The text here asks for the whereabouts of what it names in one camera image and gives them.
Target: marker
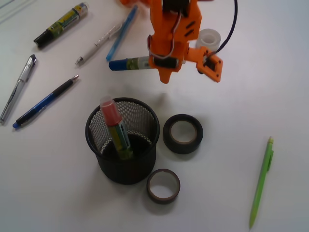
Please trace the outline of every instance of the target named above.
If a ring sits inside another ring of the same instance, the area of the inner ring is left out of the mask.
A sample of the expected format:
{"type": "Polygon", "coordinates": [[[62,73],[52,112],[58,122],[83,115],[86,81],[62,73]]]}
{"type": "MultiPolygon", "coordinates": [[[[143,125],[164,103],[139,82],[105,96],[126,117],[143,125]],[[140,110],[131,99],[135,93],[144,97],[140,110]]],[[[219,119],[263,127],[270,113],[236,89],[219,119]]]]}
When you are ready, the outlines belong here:
{"type": "Polygon", "coordinates": [[[134,20],[135,15],[136,15],[137,12],[138,12],[138,7],[137,7],[137,5],[135,5],[133,7],[132,11],[130,12],[129,16],[127,17],[126,21],[124,22],[124,25],[122,26],[122,29],[120,31],[120,35],[116,39],[115,43],[113,44],[110,52],[108,53],[108,55],[106,57],[108,62],[112,60],[112,58],[113,58],[117,48],[120,45],[120,42],[126,36],[126,33],[127,33],[128,29],[130,28],[131,24],[133,23],[133,20],[134,20]]]}
{"type": "Polygon", "coordinates": [[[274,154],[274,151],[272,150],[273,143],[274,143],[274,140],[273,140],[272,137],[270,137],[269,140],[268,140],[268,143],[267,143],[266,152],[265,152],[265,155],[264,155],[264,160],[263,160],[263,164],[262,164],[262,168],[261,168],[261,172],[260,172],[260,177],[259,177],[259,181],[257,182],[255,196],[254,196],[254,200],[253,200],[253,204],[252,204],[250,221],[249,221],[249,228],[250,229],[252,228],[254,221],[255,221],[255,218],[256,218],[256,215],[257,215],[257,211],[258,211],[258,208],[259,208],[261,195],[262,195],[262,191],[263,191],[263,185],[264,185],[264,182],[265,182],[266,173],[270,169],[272,156],[274,154]]]}
{"type": "Polygon", "coordinates": [[[13,127],[15,129],[19,128],[22,124],[29,121],[31,118],[33,118],[38,112],[40,112],[42,109],[44,109],[48,104],[52,103],[57,97],[59,97],[63,92],[65,92],[71,85],[74,84],[74,82],[77,80],[79,75],[76,75],[75,77],[71,78],[64,84],[62,84],[60,87],[55,89],[51,94],[49,94],[46,98],[44,98],[42,101],[40,101],[38,104],[36,104],[34,107],[32,107],[27,113],[22,115],[16,122],[13,124],[13,127]]]}
{"type": "Polygon", "coordinates": [[[82,2],[67,12],[62,18],[51,25],[45,32],[34,40],[38,47],[43,47],[50,43],[53,39],[60,36],[74,22],[77,22],[88,12],[89,5],[82,2]]]}
{"type": "Polygon", "coordinates": [[[118,111],[115,101],[111,99],[110,96],[107,96],[101,99],[100,107],[119,158],[121,160],[133,158],[133,152],[126,132],[125,124],[118,111]]]}
{"type": "Polygon", "coordinates": [[[151,69],[148,60],[149,57],[113,60],[109,63],[109,67],[112,71],[151,69]]]}

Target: green mechanical pencil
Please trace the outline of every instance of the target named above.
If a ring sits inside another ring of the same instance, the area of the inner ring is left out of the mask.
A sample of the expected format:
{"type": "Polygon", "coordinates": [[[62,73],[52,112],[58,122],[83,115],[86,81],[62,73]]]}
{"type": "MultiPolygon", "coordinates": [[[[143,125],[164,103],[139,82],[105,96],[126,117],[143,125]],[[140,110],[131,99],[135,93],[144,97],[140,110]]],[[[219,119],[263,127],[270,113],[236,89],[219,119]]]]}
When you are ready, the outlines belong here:
{"type": "Polygon", "coordinates": [[[263,191],[263,185],[265,182],[265,177],[267,172],[269,171],[270,168],[270,164],[271,164],[271,160],[272,160],[272,156],[274,154],[274,151],[272,150],[272,145],[274,143],[274,140],[272,137],[269,138],[268,143],[267,143],[267,148],[266,148],[266,152],[265,152],[265,156],[264,156],[264,160],[263,160],[263,164],[262,164],[262,168],[261,168],[261,173],[260,173],[260,177],[259,177],[259,181],[257,183],[257,187],[256,187],[256,191],[255,191],[255,196],[254,196],[254,200],[253,200],[253,204],[252,204],[252,209],[251,209],[251,214],[250,214],[250,222],[249,222],[249,228],[251,229],[256,215],[257,215],[257,211],[259,208],[259,203],[261,200],[261,195],[262,195],[262,191],[263,191]]]}

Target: blue pen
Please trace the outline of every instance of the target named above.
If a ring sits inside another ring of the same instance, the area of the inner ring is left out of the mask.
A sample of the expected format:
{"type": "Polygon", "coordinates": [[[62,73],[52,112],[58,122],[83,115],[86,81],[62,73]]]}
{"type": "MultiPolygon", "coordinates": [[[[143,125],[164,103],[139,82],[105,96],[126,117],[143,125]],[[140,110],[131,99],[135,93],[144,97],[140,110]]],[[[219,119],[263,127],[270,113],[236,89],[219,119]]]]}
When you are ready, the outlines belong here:
{"type": "Polygon", "coordinates": [[[108,55],[106,57],[108,62],[112,60],[112,57],[114,56],[117,48],[119,47],[120,42],[125,37],[127,30],[130,28],[130,26],[131,26],[131,24],[134,20],[134,17],[137,13],[137,10],[138,10],[138,7],[137,7],[137,5],[135,5],[133,7],[132,11],[130,12],[129,16],[127,17],[126,21],[124,22],[118,38],[116,39],[115,43],[113,44],[110,52],[108,53],[108,55]]]}
{"type": "Polygon", "coordinates": [[[46,107],[49,103],[54,101],[58,96],[60,96],[63,92],[65,92],[71,85],[73,85],[74,81],[79,77],[76,75],[75,77],[71,78],[63,85],[55,89],[51,94],[49,94],[46,98],[36,104],[32,109],[30,109],[27,113],[22,115],[16,122],[13,124],[14,128],[19,128],[22,124],[26,123],[29,119],[35,116],[40,110],[46,107]]]}

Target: blue mechanical pencil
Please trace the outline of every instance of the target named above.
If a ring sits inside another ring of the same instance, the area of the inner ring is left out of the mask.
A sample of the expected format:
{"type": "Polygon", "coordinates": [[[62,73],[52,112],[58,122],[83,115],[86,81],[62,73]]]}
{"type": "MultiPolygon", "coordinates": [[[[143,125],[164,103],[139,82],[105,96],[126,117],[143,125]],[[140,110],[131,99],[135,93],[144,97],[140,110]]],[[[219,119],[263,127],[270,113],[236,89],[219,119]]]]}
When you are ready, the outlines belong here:
{"type": "Polygon", "coordinates": [[[65,92],[71,85],[73,85],[74,81],[77,80],[79,75],[71,78],[60,87],[55,89],[51,94],[49,94],[46,98],[36,104],[32,109],[30,109],[27,113],[22,115],[16,122],[13,124],[14,128],[19,128],[22,124],[26,123],[32,117],[34,117],[39,111],[41,111],[48,104],[53,102],[57,97],[59,97],[63,92],[65,92]]]}

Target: pencil clip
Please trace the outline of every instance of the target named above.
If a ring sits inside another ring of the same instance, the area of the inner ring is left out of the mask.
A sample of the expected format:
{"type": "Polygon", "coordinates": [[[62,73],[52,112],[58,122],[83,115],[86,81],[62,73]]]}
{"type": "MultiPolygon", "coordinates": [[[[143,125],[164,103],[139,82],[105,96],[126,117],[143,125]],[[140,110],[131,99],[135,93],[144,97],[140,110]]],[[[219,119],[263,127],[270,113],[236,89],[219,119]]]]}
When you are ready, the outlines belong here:
{"type": "Polygon", "coordinates": [[[124,25],[124,22],[114,26],[112,29],[111,29],[111,33],[110,35],[108,36],[108,38],[110,39],[111,37],[113,37],[115,34],[117,34],[123,27],[124,25]]]}

